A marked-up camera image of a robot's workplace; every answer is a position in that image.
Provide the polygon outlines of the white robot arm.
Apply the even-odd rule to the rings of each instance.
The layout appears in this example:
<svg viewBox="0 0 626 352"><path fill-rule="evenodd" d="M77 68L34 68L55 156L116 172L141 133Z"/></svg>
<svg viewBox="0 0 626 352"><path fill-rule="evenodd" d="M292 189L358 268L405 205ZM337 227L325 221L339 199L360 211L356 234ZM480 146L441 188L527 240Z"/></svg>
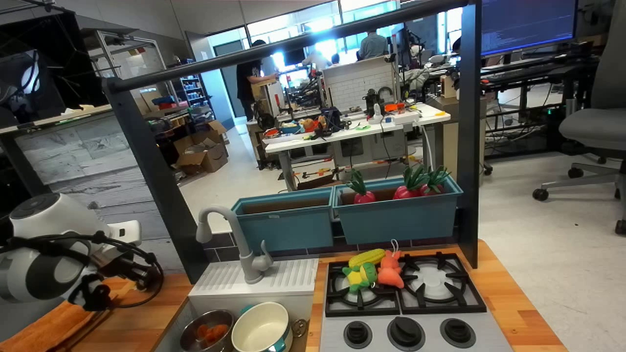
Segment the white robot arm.
<svg viewBox="0 0 626 352"><path fill-rule="evenodd" d="M42 193L10 215L14 234L2 244L0 297L47 301L63 297L85 311L114 307L106 277L132 279L153 299L165 270L139 246L135 219L106 223L67 193Z"/></svg>

